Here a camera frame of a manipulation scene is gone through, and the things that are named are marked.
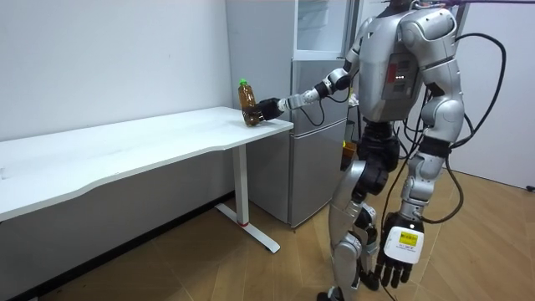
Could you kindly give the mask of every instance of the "laminate floor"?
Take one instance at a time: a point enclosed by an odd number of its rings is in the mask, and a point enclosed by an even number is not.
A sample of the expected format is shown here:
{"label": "laminate floor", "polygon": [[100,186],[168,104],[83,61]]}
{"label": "laminate floor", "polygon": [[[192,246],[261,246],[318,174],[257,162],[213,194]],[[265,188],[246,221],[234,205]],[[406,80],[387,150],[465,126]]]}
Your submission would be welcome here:
{"label": "laminate floor", "polygon": [[[425,225],[412,279],[390,291],[399,301],[535,300],[535,194],[456,174],[465,206],[449,222]],[[400,205],[402,181],[389,211]],[[368,200],[379,215],[386,192]],[[445,173],[425,215],[442,217],[457,200]],[[328,211],[293,230],[251,204],[252,223],[281,245],[271,254],[212,209],[39,300],[314,301],[333,284]],[[356,300],[390,299],[362,286]]]}

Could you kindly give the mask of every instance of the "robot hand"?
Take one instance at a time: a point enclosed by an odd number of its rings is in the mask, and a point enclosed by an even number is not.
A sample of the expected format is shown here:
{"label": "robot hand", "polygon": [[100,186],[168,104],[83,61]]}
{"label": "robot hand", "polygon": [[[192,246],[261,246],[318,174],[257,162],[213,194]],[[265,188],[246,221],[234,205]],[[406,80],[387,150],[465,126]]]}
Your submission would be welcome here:
{"label": "robot hand", "polygon": [[259,102],[254,107],[242,108],[245,113],[258,114],[263,117],[262,120],[272,120],[279,117],[283,112],[278,108],[280,99],[270,98]]}
{"label": "robot hand", "polygon": [[385,287],[388,283],[392,288],[397,288],[400,281],[406,283],[409,281],[412,265],[420,259],[423,244],[422,221],[408,220],[398,212],[389,213],[381,233],[374,276],[380,279]]}

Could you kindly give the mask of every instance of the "brown bottle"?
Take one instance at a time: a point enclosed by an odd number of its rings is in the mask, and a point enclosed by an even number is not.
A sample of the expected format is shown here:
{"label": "brown bottle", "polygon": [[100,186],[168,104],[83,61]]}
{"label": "brown bottle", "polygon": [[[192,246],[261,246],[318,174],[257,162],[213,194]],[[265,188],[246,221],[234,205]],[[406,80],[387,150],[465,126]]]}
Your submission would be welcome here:
{"label": "brown bottle", "polygon": [[245,79],[240,79],[240,86],[237,88],[237,94],[240,98],[240,106],[242,107],[243,119],[246,125],[253,126],[260,122],[260,114],[258,113],[246,113],[244,109],[253,108],[257,105],[254,100],[254,94],[252,88],[247,84]]}

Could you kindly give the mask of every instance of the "desk leg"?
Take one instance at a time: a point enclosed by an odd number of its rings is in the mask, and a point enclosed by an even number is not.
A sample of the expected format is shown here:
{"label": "desk leg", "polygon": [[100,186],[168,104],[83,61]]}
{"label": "desk leg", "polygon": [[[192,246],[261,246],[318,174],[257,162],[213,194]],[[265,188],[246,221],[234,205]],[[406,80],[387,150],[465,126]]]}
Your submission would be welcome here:
{"label": "desk leg", "polygon": [[275,253],[281,248],[278,243],[269,236],[258,230],[249,223],[249,197],[247,194],[247,154],[245,145],[240,145],[232,149],[232,159],[234,161],[234,189],[236,191],[236,211],[224,204],[216,206],[217,210],[232,219],[243,230],[255,237],[269,251]]}

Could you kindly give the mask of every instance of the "white table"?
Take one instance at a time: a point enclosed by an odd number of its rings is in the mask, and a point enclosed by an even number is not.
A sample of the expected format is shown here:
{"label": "white table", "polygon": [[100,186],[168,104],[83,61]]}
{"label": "white table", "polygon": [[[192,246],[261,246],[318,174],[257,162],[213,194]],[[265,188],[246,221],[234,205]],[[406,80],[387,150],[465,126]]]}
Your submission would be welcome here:
{"label": "white table", "polygon": [[232,148],[237,213],[217,209],[271,252],[280,247],[249,223],[245,144],[293,128],[282,120],[247,127],[240,110],[217,107],[0,143],[0,222],[91,189]]}

